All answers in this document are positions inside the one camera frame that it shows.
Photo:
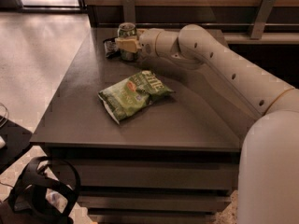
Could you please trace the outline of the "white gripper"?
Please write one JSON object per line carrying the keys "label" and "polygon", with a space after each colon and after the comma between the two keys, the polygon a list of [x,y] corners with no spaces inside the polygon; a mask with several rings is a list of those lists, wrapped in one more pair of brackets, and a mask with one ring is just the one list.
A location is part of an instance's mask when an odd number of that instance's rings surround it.
{"label": "white gripper", "polygon": [[115,42],[118,48],[132,53],[138,53],[141,49],[143,56],[157,57],[156,42],[163,29],[137,29],[136,31],[137,35],[140,35],[139,41],[135,37],[117,37]]}

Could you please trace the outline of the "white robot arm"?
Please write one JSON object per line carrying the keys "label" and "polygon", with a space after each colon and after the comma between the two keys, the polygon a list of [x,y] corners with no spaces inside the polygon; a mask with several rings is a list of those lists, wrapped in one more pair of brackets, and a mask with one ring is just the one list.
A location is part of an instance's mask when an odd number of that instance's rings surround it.
{"label": "white robot arm", "polygon": [[195,70],[209,65],[259,118],[242,145],[237,224],[299,224],[299,90],[237,55],[206,29],[141,29],[120,49]]}

